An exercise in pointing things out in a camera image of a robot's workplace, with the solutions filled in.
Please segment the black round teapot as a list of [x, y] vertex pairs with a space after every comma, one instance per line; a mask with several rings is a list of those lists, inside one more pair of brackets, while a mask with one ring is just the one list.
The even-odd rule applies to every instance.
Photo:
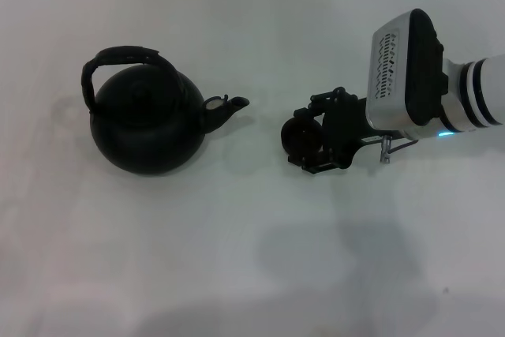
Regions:
[[249, 105], [240, 96], [204, 99], [158, 51], [138, 46], [100, 51], [84, 65], [81, 87], [98, 149], [134, 174], [180, 167], [207, 134]]

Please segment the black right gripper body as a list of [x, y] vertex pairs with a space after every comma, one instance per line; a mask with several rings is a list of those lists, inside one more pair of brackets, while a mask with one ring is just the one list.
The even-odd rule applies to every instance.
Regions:
[[356, 152], [379, 142], [379, 133], [368, 123], [366, 99], [337, 94], [323, 118], [323, 147], [331, 159], [352, 159]]

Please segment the small dark teacup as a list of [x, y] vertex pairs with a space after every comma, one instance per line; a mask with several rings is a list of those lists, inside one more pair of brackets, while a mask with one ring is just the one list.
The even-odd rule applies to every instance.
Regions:
[[282, 147], [287, 155], [303, 157], [318, 152], [323, 145], [323, 129], [314, 119], [291, 118], [281, 129]]

